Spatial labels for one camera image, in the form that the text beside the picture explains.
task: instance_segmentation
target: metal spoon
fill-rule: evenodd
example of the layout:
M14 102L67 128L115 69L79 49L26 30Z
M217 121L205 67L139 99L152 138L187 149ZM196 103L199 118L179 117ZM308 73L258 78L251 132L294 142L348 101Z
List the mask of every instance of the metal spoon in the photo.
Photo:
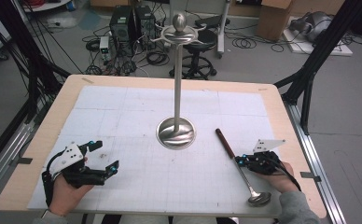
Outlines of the metal spoon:
M221 130L216 129L216 135L219 137L219 140L221 140L222 145L227 150L228 155L230 158L234 161L234 164L236 165L237 169L239 170L240 174L244 178L245 183L247 184L247 187L250 190L251 197L248 199L248 203L253 207L260 207L268 204L271 201L271 194L269 192L260 192L256 193L253 190L253 187L251 187L250 182L248 181L247 177L244 175L242 169L240 168L239 164L237 164L237 161L235 159L234 153L230 148L230 145L228 144L227 140L224 137L224 134L222 134Z

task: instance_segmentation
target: white paper sheet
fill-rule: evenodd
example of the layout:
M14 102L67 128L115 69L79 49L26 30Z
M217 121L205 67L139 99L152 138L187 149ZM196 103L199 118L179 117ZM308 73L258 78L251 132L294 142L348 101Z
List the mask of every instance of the white paper sheet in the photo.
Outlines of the white paper sheet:
M247 204L249 190L215 132L221 129L236 156L252 154L258 139L273 139L259 94L182 91L181 117L197 132L193 144L182 150L168 149L156 137L160 122L173 116L173 90L85 87L46 164L71 142L90 140L104 143L86 155L91 169L103 170L119 160L118 173L94 187L77 210L239 217L280 213L279 193L249 171L253 188L273 196L265 207ZM28 208L46 207L40 180Z

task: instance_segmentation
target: human hand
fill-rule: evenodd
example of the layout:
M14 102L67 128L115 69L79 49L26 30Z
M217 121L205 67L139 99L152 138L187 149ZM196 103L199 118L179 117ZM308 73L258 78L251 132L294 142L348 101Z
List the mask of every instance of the human hand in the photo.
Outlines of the human hand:
M294 170L292 169L291 164L285 161L283 161L282 164L291 175L294 175ZM272 175L261 175L257 173L257 175L262 179L266 179L280 193L285 193L288 191L298 191L297 186L283 172L277 171L274 172Z
M92 188L93 185L83 185L76 189L67 183L63 175L58 175L53 186L53 198L49 211L55 215L65 217L77 207L83 196Z

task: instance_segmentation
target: spherical knob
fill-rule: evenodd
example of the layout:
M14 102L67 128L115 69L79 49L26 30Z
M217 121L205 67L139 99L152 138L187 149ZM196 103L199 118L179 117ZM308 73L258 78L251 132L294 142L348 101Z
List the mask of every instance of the spherical knob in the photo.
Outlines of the spherical knob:
M173 27L177 32L182 32L187 26L187 19L183 14L176 14L173 17Z

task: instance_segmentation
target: sleeve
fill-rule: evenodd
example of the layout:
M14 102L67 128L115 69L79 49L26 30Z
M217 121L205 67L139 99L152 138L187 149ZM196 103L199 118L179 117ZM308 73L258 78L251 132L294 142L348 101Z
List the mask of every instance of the sleeve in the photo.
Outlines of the sleeve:
M320 223L320 218L310 209L306 196L300 191L289 191L280 196L282 214L279 216L281 224Z
M35 218L33 224L67 224L65 217L59 217L51 212L48 212L45 217Z

